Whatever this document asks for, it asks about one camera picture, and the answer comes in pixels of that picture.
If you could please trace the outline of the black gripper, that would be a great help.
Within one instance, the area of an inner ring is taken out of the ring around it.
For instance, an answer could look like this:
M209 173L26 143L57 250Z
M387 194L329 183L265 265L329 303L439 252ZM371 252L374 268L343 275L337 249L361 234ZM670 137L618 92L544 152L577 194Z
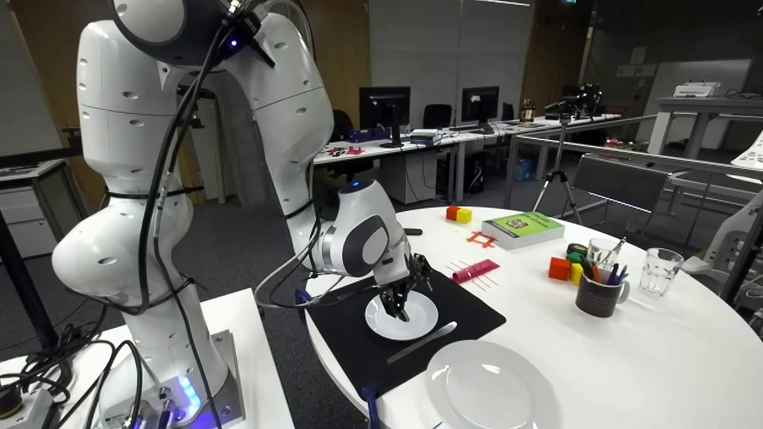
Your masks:
M405 311L407 294L412 288L425 288L425 290L431 288L431 265L425 256L412 252L405 259L405 268L407 268L407 277L385 286L380 290L380 297L387 312L397 312L399 319L411 322Z

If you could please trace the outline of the white robot base table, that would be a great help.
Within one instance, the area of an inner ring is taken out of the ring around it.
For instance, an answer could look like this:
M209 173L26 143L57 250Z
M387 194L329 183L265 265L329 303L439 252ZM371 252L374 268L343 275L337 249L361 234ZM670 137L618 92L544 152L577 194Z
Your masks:
M251 290L165 301L87 339L64 367L2 363L2 429L294 429Z

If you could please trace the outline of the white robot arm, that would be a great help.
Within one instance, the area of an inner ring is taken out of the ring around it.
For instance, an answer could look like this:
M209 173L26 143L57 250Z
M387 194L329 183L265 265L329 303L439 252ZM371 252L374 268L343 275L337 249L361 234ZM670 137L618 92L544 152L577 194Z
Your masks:
M247 100L265 168L298 257L325 275L371 277L389 316L422 281L397 209L376 181L342 194L338 218L318 221L309 168L335 131L335 110L298 26L280 0L108 0L82 28L77 103L87 164L108 187L102 209L52 250L57 280L122 312L140 361L95 387L93 414L170 413L180 426L217 407L231 380L200 311L196 283L172 265L191 226L176 157L209 73Z

